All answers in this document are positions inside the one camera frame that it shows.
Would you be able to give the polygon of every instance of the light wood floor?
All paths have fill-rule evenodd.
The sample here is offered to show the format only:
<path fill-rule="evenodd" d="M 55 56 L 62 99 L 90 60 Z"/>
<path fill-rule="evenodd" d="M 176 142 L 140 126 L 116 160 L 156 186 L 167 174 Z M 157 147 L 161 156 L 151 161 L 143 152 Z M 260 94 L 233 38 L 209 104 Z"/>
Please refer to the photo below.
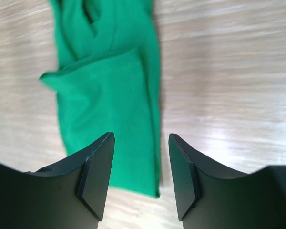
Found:
<path fill-rule="evenodd" d="M 101 229 L 180 229 L 167 140 L 245 172 L 286 164 L 286 0 L 156 0 L 162 47 L 160 199 L 110 189 Z M 0 162 L 34 171 L 64 157 L 46 0 L 0 0 Z"/>

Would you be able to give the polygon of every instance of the green fabric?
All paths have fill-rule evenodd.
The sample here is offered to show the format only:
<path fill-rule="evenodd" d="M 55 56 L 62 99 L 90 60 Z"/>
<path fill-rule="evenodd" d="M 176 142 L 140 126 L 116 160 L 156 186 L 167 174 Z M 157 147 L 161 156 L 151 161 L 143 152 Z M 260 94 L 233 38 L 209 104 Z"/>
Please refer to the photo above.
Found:
<path fill-rule="evenodd" d="M 159 196 L 160 54 L 151 0 L 50 0 L 57 92 L 67 154 L 105 132 L 116 138 L 110 185 Z"/>

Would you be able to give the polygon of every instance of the green cloth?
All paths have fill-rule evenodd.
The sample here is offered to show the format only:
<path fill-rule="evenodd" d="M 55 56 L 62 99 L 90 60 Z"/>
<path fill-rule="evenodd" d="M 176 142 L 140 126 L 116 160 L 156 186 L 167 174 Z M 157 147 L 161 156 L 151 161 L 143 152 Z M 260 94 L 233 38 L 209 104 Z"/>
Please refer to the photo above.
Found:
<path fill-rule="evenodd" d="M 158 197 L 160 54 L 151 0 L 50 0 L 57 92 L 67 154 L 105 132 L 116 138 L 110 185 Z"/>

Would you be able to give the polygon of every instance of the folded cloth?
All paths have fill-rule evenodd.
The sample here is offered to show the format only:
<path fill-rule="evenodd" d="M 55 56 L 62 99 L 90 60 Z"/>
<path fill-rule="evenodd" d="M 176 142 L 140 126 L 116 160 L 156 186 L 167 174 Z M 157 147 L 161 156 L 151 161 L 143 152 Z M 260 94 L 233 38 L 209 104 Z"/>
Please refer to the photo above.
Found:
<path fill-rule="evenodd" d="M 150 0 L 50 0 L 57 92 L 67 154 L 106 132 L 116 138 L 110 185 L 158 197 L 160 54 Z"/>

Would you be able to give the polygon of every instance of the table surface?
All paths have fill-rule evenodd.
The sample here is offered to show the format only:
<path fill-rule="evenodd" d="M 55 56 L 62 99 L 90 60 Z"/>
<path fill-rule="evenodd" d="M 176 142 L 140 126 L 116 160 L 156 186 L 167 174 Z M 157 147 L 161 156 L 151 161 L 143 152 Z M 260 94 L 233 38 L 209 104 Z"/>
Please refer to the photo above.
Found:
<path fill-rule="evenodd" d="M 160 199 L 108 192 L 100 229 L 181 229 L 168 157 L 177 133 L 244 172 L 286 165 L 286 0 L 157 0 L 162 52 Z M 35 171 L 62 159 L 57 66 L 46 0 L 0 0 L 0 162 Z"/>

